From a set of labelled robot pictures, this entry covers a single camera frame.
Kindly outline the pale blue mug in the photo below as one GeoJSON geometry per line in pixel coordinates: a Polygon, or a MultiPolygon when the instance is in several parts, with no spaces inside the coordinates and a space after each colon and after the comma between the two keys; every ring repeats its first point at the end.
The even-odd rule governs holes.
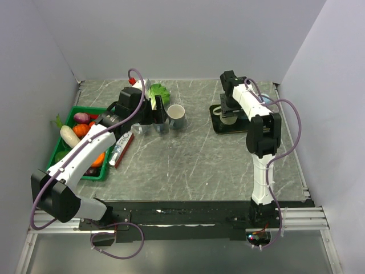
{"type": "Polygon", "coordinates": [[[272,101],[272,99],[267,94],[261,94],[262,100],[265,104],[268,104],[272,101]]]}

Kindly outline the orange pumpkin toy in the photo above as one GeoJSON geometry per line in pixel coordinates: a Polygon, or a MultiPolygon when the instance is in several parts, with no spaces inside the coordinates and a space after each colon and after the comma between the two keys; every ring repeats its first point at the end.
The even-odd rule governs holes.
{"type": "Polygon", "coordinates": [[[82,139],[89,132],[90,126],[88,124],[76,124],[72,130],[78,138],[82,139]]]}

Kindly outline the purple onion toy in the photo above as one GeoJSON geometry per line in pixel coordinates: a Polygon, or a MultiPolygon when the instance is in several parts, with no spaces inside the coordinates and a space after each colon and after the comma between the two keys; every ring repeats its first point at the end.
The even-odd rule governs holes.
{"type": "Polygon", "coordinates": [[[84,112],[77,112],[74,115],[74,121],[77,124],[89,124],[90,120],[91,120],[90,116],[87,113],[84,113],[84,112]]]}

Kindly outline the green bell pepper toy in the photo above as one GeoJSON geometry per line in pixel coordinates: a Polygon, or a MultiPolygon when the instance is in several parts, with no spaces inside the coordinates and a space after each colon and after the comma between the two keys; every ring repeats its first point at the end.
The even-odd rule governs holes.
{"type": "Polygon", "coordinates": [[[70,151],[59,151],[56,155],[55,155],[55,158],[54,158],[54,162],[55,163],[58,163],[60,162],[65,156],[68,155],[70,151]]]}

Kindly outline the white radish toy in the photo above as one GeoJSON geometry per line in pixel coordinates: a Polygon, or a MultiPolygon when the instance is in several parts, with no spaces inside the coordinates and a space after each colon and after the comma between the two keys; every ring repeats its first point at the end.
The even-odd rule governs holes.
{"type": "Polygon", "coordinates": [[[60,136],[66,142],[66,144],[71,148],[74,148],[80,142],[80,139],[76,135],[76,133],[74,133],[72,128],[67,125],[61,126],[60,136]]]}

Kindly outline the grey-blue hexagonal mug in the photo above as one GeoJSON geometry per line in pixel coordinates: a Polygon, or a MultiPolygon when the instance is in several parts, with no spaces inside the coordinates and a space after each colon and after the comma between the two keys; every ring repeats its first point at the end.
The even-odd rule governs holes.
{"type": "Polygon", "coordinates": [[[171,130],[180,130],[185,126],[185,108],[179,104],[173,104],[168,107],[167,115],[169,119],[169,128],[171,130]]]}

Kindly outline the green lettuce toy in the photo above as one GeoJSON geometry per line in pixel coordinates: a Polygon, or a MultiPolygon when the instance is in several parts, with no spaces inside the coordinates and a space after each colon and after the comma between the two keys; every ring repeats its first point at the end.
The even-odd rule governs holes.
{"type": "Polygon", "coordinates": [[[149,97],[151,99],[151,103],[155,104],[156,103],[156,99],[155,96],[156,95],[160,95],[162,98],[162,103],[164,105],[169,104],[170,103],[170,92],[167,90],[167,88],[165,86],[163,86],[160,83],[155,83],[152,84],[150,86],[149,89],[149,97]]]}

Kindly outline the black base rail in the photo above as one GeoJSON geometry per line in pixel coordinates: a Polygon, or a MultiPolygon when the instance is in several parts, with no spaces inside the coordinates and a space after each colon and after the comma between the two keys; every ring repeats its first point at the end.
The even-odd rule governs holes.
{"type": "Polygon", "coordinates": [[[116,232],[118,243],[140,240],[229,239],[244,241],[247,229],[278,228],[278,213],[254,213],[249,201],[107,201],[108,223],[84,219],[81,231],[116,232]]]}

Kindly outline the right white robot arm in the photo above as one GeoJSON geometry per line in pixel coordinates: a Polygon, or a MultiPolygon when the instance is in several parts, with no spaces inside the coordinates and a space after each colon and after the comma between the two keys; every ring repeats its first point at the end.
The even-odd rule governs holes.
{"type": "Polygon", "coordinates": [[[238,77],[234,71],[220,75],[224,93],[221,94],[223,118],[248,118],[246,147],[254,164],[254,184],[250,200],[249,221],[255,227],[263,227],[275,219],[276,204],[273,198],[273,164],[281,143],[282,119],[267,106],[254,80],[238,77]]]}

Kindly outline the green ceramic mug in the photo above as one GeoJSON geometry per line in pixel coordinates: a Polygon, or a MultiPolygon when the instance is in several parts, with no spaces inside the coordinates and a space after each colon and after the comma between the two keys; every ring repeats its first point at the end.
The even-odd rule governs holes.
{"type": "Polygon", "coordinates": [[[215,116],[218,116],[220,121],[223,123],[223,124],[226,124],[226,125],[233,125],[235,124],[235,122],[237,121],[237,117],[236,116],[231,116],[231,117],[223,117],[222,116],[222,108],[220,106],[216,107],[213,109],[213,114],[215,116]]]}

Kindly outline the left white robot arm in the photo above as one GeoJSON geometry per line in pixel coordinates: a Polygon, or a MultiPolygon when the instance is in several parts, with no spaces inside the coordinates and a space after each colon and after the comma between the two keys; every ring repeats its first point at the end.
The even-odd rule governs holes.
{"type": "Polygon", "coordinates": [[[99,229],[113,222],[113,209],[102,200],[80,198],[74,191],[79,180],[103,152],[127,133],[134,124],[165,122],[162,97],[155,96],[156,107],[142,90],[126,87],[95,120],[87,135],[59,162],[47,171],[36,170],[31,176],[34,208],[40,208],[62,223],[74,217],[91,219],[99,229]]]}

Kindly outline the red toothpaste box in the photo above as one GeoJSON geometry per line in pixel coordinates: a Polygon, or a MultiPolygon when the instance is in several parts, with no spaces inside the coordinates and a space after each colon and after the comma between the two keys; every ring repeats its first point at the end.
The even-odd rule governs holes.
{"type": "Polygon", "coordinates": [[[113,168],[118,168],[122,161],[122,158],[124,157],[133,140],[134,134],[131,131],[124,133],[119,138],[110,154],[108,162],[109,166],[113,168]]]}

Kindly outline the black gold-rimmed tray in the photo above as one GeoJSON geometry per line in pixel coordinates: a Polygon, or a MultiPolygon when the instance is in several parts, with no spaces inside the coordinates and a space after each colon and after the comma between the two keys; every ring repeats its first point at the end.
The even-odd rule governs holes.
{"type": "Polygon", "coordinates": [[[216,134],[237,134],[247,132],[249,128],[249,120],[245,116],[238,118],[233,124],[225,124],[220,119],[221,106],[214,104],[209,107],[210,117],[212,120],[213,130],[216,134]]]}

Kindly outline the grey plastic measuring cup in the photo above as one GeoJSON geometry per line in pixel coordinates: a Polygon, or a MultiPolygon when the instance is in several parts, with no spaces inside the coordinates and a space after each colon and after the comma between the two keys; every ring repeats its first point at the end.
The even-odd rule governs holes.
{"type": "Polygon", "coordinates": [[[132,126],[132,131],[135,133],[135,134],[139,134],[139,135],[144,135],[144,134],[147,134],[150,132],[152,128],[152,125],[151,124],[139,124],[139,123],[136,123],[132,126]]]}

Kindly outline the orange carrot toy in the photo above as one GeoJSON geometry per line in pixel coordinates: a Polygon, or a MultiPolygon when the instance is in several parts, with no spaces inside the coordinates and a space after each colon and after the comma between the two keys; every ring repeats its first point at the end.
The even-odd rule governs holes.
{"type": "Polygon", "coordinates": [[[103,165],[104,159],[105,159],[106,153],[103,152],[101,153],[96,160],[92,163],[91,167],[92,168],[98,168],[101,167],[103,165]]]}

